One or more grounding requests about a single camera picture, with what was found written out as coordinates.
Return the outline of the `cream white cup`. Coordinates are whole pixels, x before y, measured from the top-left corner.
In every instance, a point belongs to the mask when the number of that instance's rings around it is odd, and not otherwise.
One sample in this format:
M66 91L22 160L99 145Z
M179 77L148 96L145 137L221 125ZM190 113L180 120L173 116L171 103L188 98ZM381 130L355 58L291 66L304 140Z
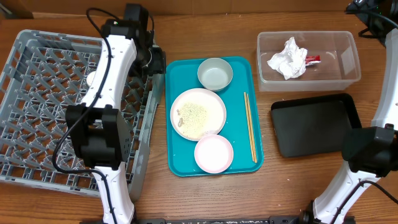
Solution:
M86 77L86 84L90 87L93 83L94 77L95 77L95 71L90 72L87 77Z

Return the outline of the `grey ceramic bowl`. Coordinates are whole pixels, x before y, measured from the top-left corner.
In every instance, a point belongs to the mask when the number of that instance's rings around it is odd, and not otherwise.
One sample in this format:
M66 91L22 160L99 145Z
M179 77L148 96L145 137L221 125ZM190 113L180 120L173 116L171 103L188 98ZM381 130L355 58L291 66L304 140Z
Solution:
M233 69L222 58L208 58L199 65L197 77L204 88L211 91L221 91L231 83Z

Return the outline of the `white napkin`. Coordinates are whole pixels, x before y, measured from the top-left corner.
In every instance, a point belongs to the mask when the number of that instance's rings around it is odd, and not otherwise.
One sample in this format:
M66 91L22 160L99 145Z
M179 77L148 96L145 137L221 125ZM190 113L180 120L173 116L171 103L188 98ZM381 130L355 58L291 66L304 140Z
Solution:
M284 44L284 49L274 54L270 60L267 61L271 69L276 70L283 75L285 80L290 78L298 78L306 71L305 59L308 50L300 48L295 38L291 37Z

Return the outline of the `red snack wrapper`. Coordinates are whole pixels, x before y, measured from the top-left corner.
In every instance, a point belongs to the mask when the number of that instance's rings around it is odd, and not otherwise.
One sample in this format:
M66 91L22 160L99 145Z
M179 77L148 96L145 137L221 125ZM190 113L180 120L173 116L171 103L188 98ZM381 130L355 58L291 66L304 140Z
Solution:
M311 65L315 65L317 63L320 63L321 59L319 55L316 56L307 56L305 58L305 66L311 66Z

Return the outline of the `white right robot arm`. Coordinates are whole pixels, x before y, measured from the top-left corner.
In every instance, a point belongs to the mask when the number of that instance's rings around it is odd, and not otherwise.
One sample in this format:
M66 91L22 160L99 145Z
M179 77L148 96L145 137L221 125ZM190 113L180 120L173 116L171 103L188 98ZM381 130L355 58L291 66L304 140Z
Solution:
M386 48L381 99L368 128L346 137L343 164L326 190L311 201L294 223L344 223L346 214L370 186L397 170L397 1L353 1L345 10L367 26L359 35Z

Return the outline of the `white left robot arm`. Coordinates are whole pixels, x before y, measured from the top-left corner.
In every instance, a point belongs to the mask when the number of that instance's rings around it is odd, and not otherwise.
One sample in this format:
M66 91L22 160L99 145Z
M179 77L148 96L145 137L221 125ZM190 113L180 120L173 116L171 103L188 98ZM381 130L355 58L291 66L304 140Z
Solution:
M81 102L67 107L67 131L82 173L92 174L103 205L103 223L136 223L134 202L140 197L150 154L150 134L164 87L165 52L154 40L154 19L140 4L128 4L123 17L110 15L97 27L101 57ZM147 80L152 89L137 100L144 105L138 137L122 114L128 77Z

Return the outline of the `grey plastic dishwasher rack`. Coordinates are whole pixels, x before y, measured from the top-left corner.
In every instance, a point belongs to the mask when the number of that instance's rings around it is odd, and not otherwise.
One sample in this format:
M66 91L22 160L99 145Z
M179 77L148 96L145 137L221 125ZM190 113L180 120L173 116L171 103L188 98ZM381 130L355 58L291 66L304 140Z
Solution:
M52 153L66 131L65 112L88 91L86 76L96 69L101 39L38 30L21 31L1 73L1 180L10 184L96 197L95 179L76 174L83 161L66 140L59 172ZM132 136L126 162L130 198L141 196L150 154L150 133L160 103L163 74L130 77L121 112Z

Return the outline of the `white plate with food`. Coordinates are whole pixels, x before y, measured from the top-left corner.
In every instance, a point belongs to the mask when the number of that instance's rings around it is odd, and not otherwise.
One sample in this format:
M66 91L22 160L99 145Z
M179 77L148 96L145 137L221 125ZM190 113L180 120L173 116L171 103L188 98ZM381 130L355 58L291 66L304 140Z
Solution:
M192 88L179 94L170 109L172 127L190 141L218 134L226 117L226 106L220 96L204 88Z

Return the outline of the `right wooden chopstick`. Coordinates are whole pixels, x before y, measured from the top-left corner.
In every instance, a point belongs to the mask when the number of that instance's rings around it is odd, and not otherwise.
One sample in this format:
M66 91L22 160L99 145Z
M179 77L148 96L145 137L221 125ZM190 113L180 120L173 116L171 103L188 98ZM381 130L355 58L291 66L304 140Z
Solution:
M253 123L252 123L252 114L251 114L251 105L249 101L248 93L244 93L246 97L246 109L247 109L247 117L248 117L248 128L249 128L249 137L251 141L251 151L252 151L252 159L255 164L257 164L257 152L256 152L256 145L254 139L254 130L253 130Z

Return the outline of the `pink small bowl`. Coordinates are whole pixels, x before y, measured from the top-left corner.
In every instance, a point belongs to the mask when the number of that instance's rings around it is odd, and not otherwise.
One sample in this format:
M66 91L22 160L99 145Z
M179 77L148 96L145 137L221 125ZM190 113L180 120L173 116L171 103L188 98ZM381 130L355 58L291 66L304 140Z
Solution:
M232 164L234 151L231 143L223 136L211 134L201 138L194 150L198 167L209 173L219 174Z

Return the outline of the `teal plastic tray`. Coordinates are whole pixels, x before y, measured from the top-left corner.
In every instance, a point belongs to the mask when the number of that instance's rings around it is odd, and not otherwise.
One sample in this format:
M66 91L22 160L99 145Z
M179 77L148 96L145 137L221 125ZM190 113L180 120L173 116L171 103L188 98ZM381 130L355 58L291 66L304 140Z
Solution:
M234 157L230 167L223 173L255 172L260 169L264 162L264 152L251 65L244 57L239 56L225 57L224 60L233 69L233 79L224 90L218 92L226 106L226 123L220 131L220 135L231 143ZM202 87L197 77L197 71L203 61L202 58L174 61L167 66L165 75L168 164L169 169L179 177L208 175L195 162L194 149L196 142L181 137L174 130L170 120L172 103L178 95L186 90ZM243 93L248 94L250 102L257 162L252 161Z

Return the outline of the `black tray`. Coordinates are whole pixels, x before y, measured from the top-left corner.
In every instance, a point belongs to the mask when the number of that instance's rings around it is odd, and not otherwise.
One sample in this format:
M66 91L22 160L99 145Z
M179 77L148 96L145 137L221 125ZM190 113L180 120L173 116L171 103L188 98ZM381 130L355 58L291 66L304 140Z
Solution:
M361 122L347 93L277 101L271 118L284 158L340 151L345 136Z

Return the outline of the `clear plastic bin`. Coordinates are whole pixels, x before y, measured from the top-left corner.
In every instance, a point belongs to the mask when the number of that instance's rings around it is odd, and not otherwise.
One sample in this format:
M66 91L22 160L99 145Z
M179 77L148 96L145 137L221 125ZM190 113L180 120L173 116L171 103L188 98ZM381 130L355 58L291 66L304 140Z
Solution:
M285 80L267 61L284 49L291 37L308 56L319 56L298 78ZM348 31L261 32L257 36L257 71L260 91L336 91L361 79L358 51Z

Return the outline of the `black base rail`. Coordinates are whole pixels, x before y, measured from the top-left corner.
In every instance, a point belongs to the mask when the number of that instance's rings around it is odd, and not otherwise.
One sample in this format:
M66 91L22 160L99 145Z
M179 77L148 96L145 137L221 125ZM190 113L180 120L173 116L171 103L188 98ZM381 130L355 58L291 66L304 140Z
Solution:
M196 220L165 220L164 218L139 219L138 224L294 224L298 223L298 216L274 216L255 219L196 219Z

